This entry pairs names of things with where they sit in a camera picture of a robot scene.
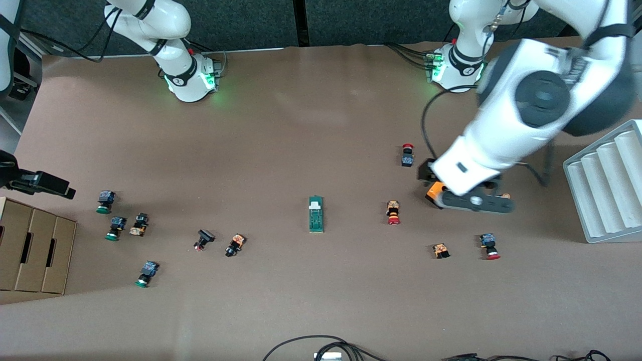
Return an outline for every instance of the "cardboard box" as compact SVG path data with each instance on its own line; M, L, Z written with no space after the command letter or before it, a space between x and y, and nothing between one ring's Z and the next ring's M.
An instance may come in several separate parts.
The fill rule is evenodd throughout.
M76 222L0 197L0 304L63 295Z

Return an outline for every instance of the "white rack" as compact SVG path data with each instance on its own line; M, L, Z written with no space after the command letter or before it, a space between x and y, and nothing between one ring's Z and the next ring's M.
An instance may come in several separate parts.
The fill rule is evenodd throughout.
M642 120L630 120L564 162L586 240L642 241Z

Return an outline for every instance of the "black wall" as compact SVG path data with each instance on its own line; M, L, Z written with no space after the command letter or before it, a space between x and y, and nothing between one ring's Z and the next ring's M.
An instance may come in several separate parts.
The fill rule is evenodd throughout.
M297 46L293 0L178 0L192 19L189 39L214 50ZM452 25L448 0L305 0L311 46L403 44L441 41ZM102 0L26 0L23 28L79 48L103 20ZM554 37L564 23L543 11L522 24L521 37ZM496 41L514 26L501 27ZM107 30L84 53L98 55ZM114 34L108 55L140 54L128 39Z

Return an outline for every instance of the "table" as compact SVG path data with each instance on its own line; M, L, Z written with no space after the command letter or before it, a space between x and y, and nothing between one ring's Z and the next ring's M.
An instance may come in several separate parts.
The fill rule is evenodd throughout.
M168 92L150 57L45 63L16 155L71 181L76 198L1 194L77 219L78 232L65 296L2 306L0 357L260 360L325 333L391 360L639 358L642 243L586 244L561 170L599 135L559 137L548 189L523 167L506 172L509 215L439 211L417 167L399 164L404 143L417 164L427 157L419 116L438 88L384 47L230 53L220 92L194 104ZM434 104L438 152L475 110L471 92ZM627 119L640 115L637 104ZM103 189L129 225L149 214L144 238L103 239ZM308 233L312 195L324 197L323 234ZM199 229L216 241L196 253ZM247 243L226 258L235 233ZM497 236L500 260L484 260L481 233ZM452 256L436 260L441 242ZM143 290L133 283L146 260L160 270ZM311 359L329 342L273 359Z

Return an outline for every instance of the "orange part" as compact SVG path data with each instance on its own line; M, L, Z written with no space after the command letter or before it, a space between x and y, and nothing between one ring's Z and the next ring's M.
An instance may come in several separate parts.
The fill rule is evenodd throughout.
M437 196L439 196L439 193L442 193L443 191L444 191L444 183L435 182L430 187L428 192L426 192L426 195L429 196L432 200L436 200Z

